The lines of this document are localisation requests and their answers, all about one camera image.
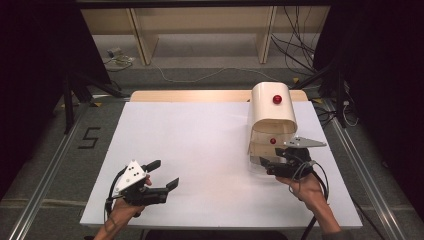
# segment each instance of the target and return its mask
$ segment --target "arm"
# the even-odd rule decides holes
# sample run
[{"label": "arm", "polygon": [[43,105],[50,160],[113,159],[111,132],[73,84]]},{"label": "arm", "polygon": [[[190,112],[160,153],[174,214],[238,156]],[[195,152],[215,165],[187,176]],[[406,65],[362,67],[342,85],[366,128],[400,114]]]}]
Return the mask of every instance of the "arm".
[{"label": "arm", "polygon": [[314,214],[323,235],[342,231],[333,215],[333,211],[324,198],[318,179],[313,174],[307,175],[300,181],[292,181],[291,179],[282,177],[276,177],[276,179],[293,188],[293,194],[302,200],[306,207]]},{"label": "arm", "polygon": [[[147,175],[147,185],[152,185],[150,176]],[[117,199],[115,206],[105,224],[97,232],[95,240],[113,239],[122,228],[127,226],[128,222],[135,214],[141,213],[145,206],[132,206],[127,204],[123,199]]]}]

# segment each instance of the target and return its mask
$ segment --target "gray floor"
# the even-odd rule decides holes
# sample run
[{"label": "gray floor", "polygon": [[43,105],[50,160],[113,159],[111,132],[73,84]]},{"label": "gray floor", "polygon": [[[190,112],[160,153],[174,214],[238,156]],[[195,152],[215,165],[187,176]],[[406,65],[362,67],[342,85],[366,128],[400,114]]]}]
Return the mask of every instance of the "gray floor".
[{"label": "gray floor", "polygon": [[[278,52],[273,52],[275,50],[272,50],[273,48],[270,50],[267,64],[258,64],[252,36],[234,36],[230,39],[225,39],[225,37],[214,36],[209,39],[207,36],[197,35],[164,36],[155,52],[154,64],[156,66],[148,67],[139,64],[136,48],[131,38],[115,39],[114,37],[99,36],[96,41],[102,54],[105,49],[120,46],[125,50],[126,55],[135,57],[133,67],[119,72],[110,72],[111,79],[127,93],[138,89],[250,89],[260,81],[275,79],[291,85],[293,78],[304,78],[303,75],[295,74],[287,69],[284,57]],[[110,68],[119,69],[119,66],[110,66]],[[217,74],[201,79],[213,73]],[[172,78],[174,81],[165,80],[164,76],[167,79]],[[311,86],[306,92],[312,98],[317,96],[316,90],[316,87]],[[102,94],[101,91],[94,88],[92,92]],[[30,222],[25,239],[83,239],[83,236],[95,234],[95,229],[81,226],[79,220],[96,181],[123,106],[124,102],[122,101],[103,101],[99,107],[91,106],[84,111],[75,137],[70,142],[69,149],[55,173],[52,184],[49,185],[46,195],[43,196],[40,209],[33,221]],[[82,112],[81,106],[75,107],[75,109]],[[32,159],[24,165],[0,204],[0,239],[8,239],[22,210],[25,209],[43,179],[44,172],[48,169],[56,149],[64,138],[65,112],[60,102],[54,113],[55,117],[51,119],[49,127],[46,128]],[[90,127],[100,128],[90,132],[93,134],[92,136],[98,138],[96,146],[92,149],[81,149],[79,147],[91,144],[91,141],[83,140],[87,128]],[[335,125],[329,124],[324,131],[350,194],[370,216],[378,229],[383,232],[385,238],[389,239],[390,235],[386,233],[386,228],[384,228],[375,206],[370,201],[369,195],[355,172]],[[390,170],[382,166],[383,159],[375,149],[365,128],[359,123],[355,127],[348,126],[347,132],[384,200],[394,213],[400,229],[405,234],[405,239],[423,239],[424,224],[422,220],[417,216],[414,208],[393,179]],[[352,230],[356,239],[379,239],[368,221],[364,219],[363,224],[363,228]],[[285,230],[283,232],[289,239],[300,239],[303,230]],[[139,230],[125,229],[117,239],[138,239],[139,236]],[[320,239],[319,229],[312,231],[310,239]]]}]

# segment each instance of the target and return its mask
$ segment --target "white tabletop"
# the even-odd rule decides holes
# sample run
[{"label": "white tabletop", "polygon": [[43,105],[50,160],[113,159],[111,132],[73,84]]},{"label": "white tabletop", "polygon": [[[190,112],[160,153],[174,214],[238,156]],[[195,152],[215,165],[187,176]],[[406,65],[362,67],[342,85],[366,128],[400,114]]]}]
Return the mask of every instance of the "white tabletop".
[{"label": "white tabletop", "polygon": [[[327,142],[310,102],[293,102],[297,135]],[[250,170],[249,103],[126,103],[81,224],[104,223],[104,201],[132,159],[162,160],[152,187],[179,177],[165,204],[148,206],[129,225],[148,229],[283,229],[305,227],[312,214],[273,176]],[[362,223],[328,146],[311,148],[330,183],[329,204],[343,228]],[[321,170],[315,166],[323,178]]]}]

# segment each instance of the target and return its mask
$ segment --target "red knob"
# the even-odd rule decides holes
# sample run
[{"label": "red knob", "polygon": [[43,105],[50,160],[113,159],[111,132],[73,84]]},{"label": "red knob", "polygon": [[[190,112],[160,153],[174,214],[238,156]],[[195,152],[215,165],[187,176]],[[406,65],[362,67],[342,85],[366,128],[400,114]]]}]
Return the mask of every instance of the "red knob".
[{"label": "red knob", "polygon": [[280,104],[282,100],[283,100],[283,98],[280,95],[275,95],[272,98],[272,101],[274,102],[274,104]]}]

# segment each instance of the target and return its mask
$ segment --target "sleeve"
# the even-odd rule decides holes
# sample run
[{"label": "sleeve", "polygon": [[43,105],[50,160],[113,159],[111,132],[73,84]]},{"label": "sleeve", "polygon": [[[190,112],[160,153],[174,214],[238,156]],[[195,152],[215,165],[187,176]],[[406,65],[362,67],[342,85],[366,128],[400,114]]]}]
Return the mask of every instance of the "sleeve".
[{"label": "sleeve", "polygon": [[331,233],[322,235],[323,240],[353,240],[353,235],[350,231],[341,231],[338,233]]}]

